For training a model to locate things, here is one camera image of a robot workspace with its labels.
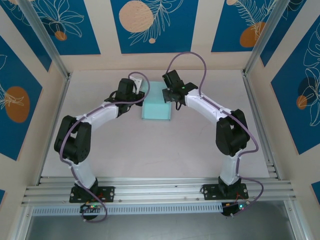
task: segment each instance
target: purple cable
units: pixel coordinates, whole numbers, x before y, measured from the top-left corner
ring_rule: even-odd
[[[179,54],[177,54],[170,62],[167,70],[166,70],[166,74],[169,72],[170,68],[171,68],[171,65],[172,63],[174,62],[174,60],[181,56],[181,55],[184,55],[184,54],[192,54],[192,55],[195,55],[197,56],[203,63],[203,67],[204,67],[204,73],[203,73],[203,77],[202,77],[202,80],[201,80],[201,83],[200,83],[200,86],[199,86],[199,95],[202,97],[203,100],[205,100],[207,103],[209,103],[210,105],[212,105],[214,108],[216,108],[217,110],[220,111],[220,107],[217,106],[216,104],[214,104],[213,102],[211,102],[209,99],[207,99],[206,97],[202,96],[202,92],[201,92],[201,89],[203,87],[203,84],[205,82],[205,79],[206,79],[206,75],[207,75],[207,65],[206,65],[206,62],[205,60],[197,53],[195,52],[192,52],[192,51],[185,51],[185,52],[181,52]],[[248,207],[250,207],[252,204],[254,204],[262,195],[262,193],[264,192],[264,185],[258,181],[258,180],[255,180],[255,179],[252,179],[252,178],[249,178],[249,177],[243,177],[243,176],[240,176],[239,175],[239,166],[240,166],[240,157],[245,155],[245,154],[250,154],[250,153],[256,153],[258,150],[259,150],[259,145],[258,145],[258,142],[257,140],[255,139],[254,135],[248,130],[248,128],[243,125],[237,118],[235,118],[234,116],[232,116],[230,113],[224,111],[223,109],[221,110],[221,112],[225,115],[227,115],[228,117],[230,117],[232,120],[234,120],[237,124],[239,124],[243,130],[250,136],[250,138],[252,139],[252,141],[254,142],[254,145],[255,145],[255,149],[253,150],[247,150],[247,151],[242,151],[239,153],[238,155],[238,158],[237,158],[237,161],[236,161],[236,169],[235,169],[235,173],[236,175],[241,178],[241,179],[244,179],[244,180],[247,180],[247,181],[251,181],[251,182],[254,182],[254,183],[257,183],[261,186],[261,191],[260,193],[258,194],[258,196],[246,207],[244,208],[243,210],[235,213],[233,216],[239,214],[239,213],[242,213],[244,210],[246,210]]]
[[[137,104],[137,103],[142,102],[142,101],[148,96],[148,94],[149,94],[149,91],[150,91],[150,82],[149,82],[149,79],[147,78],[146,75],[144,75],[143,73],[138,72],[138,71],[133,71],[133,72],[131,72],[131,73],[128,75],[128,79],[129,79],[130,76],[133,75],[133,74],[139,74],[139,75],[143,76],[143,77],[145,78],[147,84],[148,84],[148,90],[146,91],[146,93],[145,93],[145,95],[144,95],[143,98],[141,98],[140,100],[137,100],[137,101],[118,101],[118,102],[107,103],[107,104],[105,104],[105,105],[103,105],[103,106],[99,106],[99,107],[97,107],[96,109],[92,110],[92,111],[89,112],[86,116],[89,117],[89,116],[91,116],[92,114],[96,113],[97,111],[99,111],[99,110],[101,110],[101,109],[103,109],[103,108],[107,108],[107,107],[112,106],[112,105],[116,105],[116,104]],[[60,149],[60,152],[59,152],[59,156],[60,156],[61,162],[65,163],[65,164],[68,164],[68,165],[70,166],[72,175],[73,175],[73,177],[75,178],[76,183],[77,183],[81,188],[83,188],[86,192],[88,192],[93,198],[95,198],[95,199],[102,205],[102,207],[103,207],[104,210],[105,210],[105,215],[104,215],[104,217],[103,217],[102,219],[92,221],[92,220],[86,220],[86,219],[84,218],[85,212],[89,209],[89,208],[86,208],[86,209],[82,212],[82,214],[81,214],[82,219],[83,219],[85,222],[88,222],[88,223],[100,223],[100,222],[104,221],[104,220],[107,218],[108,210],[107,210],[106,205],[105,205],[94,193],[92,193],[88,188],[86,188],[86,187],[79,181],[79,178],[77,177],[77,175],[76,175],[76,173],[75,173],[75,170],[74,170],[74,168],[72,167],[72,164],[71,164],[70,162],[64,160],[64,158],[63,158],[63,152],[64,152],[64,149],[65,149],[65,146],[66,146],[66,142],[67,142],[67,140],[68,140],[68,137],[71,135],[71,132],[75,129],[75,127],[76,127],[82,120],[84,120],[85,118],[86,118],[86,117],[84,117],[84,116],[81,117],[78,121],[76,121],[76,122],[72,125],[72,127],[71,127],[71,128],[69,129],[69,131],[66,133],[66,135],[65,135],[65,137],[64,137],[64,139],[63,139],[63,141],[62,141],[62,145],[61,145],[61,149]]]

